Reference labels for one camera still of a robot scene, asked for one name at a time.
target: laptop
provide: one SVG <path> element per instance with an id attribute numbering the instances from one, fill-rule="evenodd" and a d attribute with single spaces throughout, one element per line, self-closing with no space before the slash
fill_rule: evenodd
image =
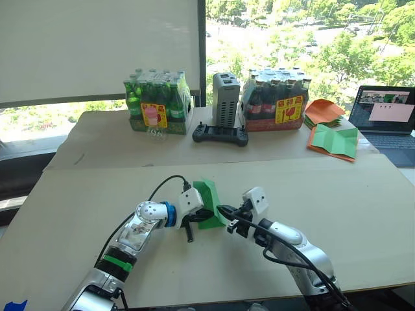
<path id="1" fill-rule="evenodd" d="M 349 121 L 397 167 L 415 167 L 415 87 L 361 86 Z"/>

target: orange folded paper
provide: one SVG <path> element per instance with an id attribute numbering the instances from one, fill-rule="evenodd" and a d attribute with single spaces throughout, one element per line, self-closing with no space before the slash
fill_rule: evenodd
<path id="1" fill-rule="evenodd" d="M 320 152 L 322 154 L 327 154 L 328 156 L 337 157 L 339 159 L 343 159 L 343 160 L 346 160 L 346 161 L 349 161 L 349 162 L 354 162 L 355 161 L 355 159 L 352 158 L 352 157 L 348 157 L 348 156 L 343 155 L 343 154 L 331 154 L 330 152 L 328 152 L 324 148 L 313 146 L 312 143 L 313 143 L 313 139 L 314 139 L 314 134 L 316 133 L 316 129 L 317 129 L 317 127 L 315 126 L 311 130 L 309 141 L 307 141 L 307 148 L 308 149 Z"/>
<path id="2" fill-rule="evenodd" d="M 344 114 L 344 110 L 330 100 L 317 99 L 306 107 L 305 114 L 314 124 L 318 124 L 337 119 Z"/>

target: blue tape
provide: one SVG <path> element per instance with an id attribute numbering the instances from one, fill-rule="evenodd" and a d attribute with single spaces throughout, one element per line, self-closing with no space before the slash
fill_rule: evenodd
<path id="1" fill-rule="evenodd" d="M 26 308 L 26 304 L 27 304 L 27 300 L 25 300 L 22 303 L 9 302 L 5 306 L 5 308 L 3 309 L 3 311 L 24 311 L 24 309 Z"/>
<path id="2" fill-rule="evenodd" d="M 167 207 L 167 222 L 165 227 L 172 227 L 176 224 L 176 208 L 169 202 L 162 202 Z"/>

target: tabletop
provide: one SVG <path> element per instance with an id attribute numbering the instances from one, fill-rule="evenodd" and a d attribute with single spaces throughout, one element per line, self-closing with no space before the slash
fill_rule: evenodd
<path id="1" fill-rule="evenodd" d="M 59 310 L 114 227 L 165 177 L 216 183 L 222 203 L 262 186 L 267 218 L 302 230 L 331 259 L 343 290 L 415 281 L 414 187 L 382 154 L 206 165 L 46 170 L 0 239 L 0 305 Z M 181 182 L 156 201 L 176 203 Z M 131 307 L 300 294 L 284 266 L 224 228 L 154 232 L 126 281 Z"/>
<path id="2" fill-rule="evenodd" d="M 87 112 L 82 114 L 46 170 L 327 157 L 306 149 L 310 129 L 304 124 L 298 130 L 250 132 L 248 145 L 238 147 L 215 141 L 193 142 L 191 134 L 200 121 L 212 123 L 211 107 L 195 108 L 187 135 L 170 134 L 164 143 L 155 143 L 146 133 L 131 129 L 127 111 Z M 342 126 L 337 129 L 353 127 L 342 119 Z M 370 143 L 360 144 L 357 157 L 367 153 L 378 151 Z"/>

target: green folded paper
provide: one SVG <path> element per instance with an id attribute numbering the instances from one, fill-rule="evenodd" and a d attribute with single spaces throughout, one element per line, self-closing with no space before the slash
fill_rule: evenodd
<path id="1" fill-rule="evenodd" d="M 331 154 L 344 154 L 345 156 L 355 158 L 357 134 L 356 128 L 335 131 L 323 124 L 317 124 L 316 133 L 311 144 L 324 148 Z"/>
<path id="2" fill-rule="evenodd" d="M 193 187 L 200 193 L 204 208 L 213 211 L 215 214 L 213 217 L 204 220 L 203 222 L 199 222 L 199 229 L 210 229 L 226 225 L 228 221 L 217 209 L 217 206 L 220 205 L 220 201 L 215 183 L 211 180 L 203 179 L 203 181 L 194 181 Z"/>
<path id="3" fill-rule="evenodd" d="M 323 124 L 325 126 L 328 126 L 329 128 L 334 128 L 336 126 L 340 126 L 341 125 L 341 119 L 342 117 L 338 117 L 337 119 L 334 119 L 331 122 L 321 122 L 319 124 Z M 306 115 L 304 117 L 304 124 L 307 125 L 310 129 L 314 128 L 316 126 L 316 124 L 313 123 L 313 121 Z"/>

